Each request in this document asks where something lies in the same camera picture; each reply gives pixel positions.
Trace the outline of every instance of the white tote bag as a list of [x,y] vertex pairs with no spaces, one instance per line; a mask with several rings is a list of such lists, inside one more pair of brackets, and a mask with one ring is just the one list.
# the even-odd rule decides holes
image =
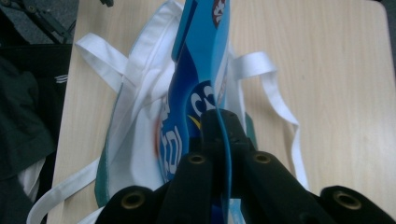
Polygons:
[[[32,208],[27,223],[40,223],[58,203],[96,179],[95,196],[99,207],[119,190],[132,185],[156,189],[164,183],[156,153],[163,98],[175,71],[171,51],[177,35],[182,5],[165,2],[146,24],[128,57],[103,38],[87,34],[77,43],[81,55],[96,73],[118,93],[106,143],[100,158],[67,178],[45,194]],[[225,109],[233,111],[246,129],[246,111],[241,81],[260,76],[264,92],[277,114],[296,127],[291,155],[297,179],[307,186],[300,152],[299,124],[282,100],[276,68],[264,52],[235,58],[227,67]],[[93,223],[101,209],[81,220]],[[238,202],[231,201],[233,223],[243,223]]]

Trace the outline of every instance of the table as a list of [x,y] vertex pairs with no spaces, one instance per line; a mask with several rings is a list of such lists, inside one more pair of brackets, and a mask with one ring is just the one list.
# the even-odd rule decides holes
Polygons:
[[[127,55],[161,1],[80,1],[75,41],[88,32]],[[265,50],[302,127],[311,191],[353,188],[396,218],[396,91],[385,10],[362,0],[233,1],[230,37],[238,54]],[[253,78],[243,83],[259,149],[291,171],[293,129]],[[100,156],[116,93],[73,47],[53,184]],[[97,208],[93,184],[49,213],[76,223]]]

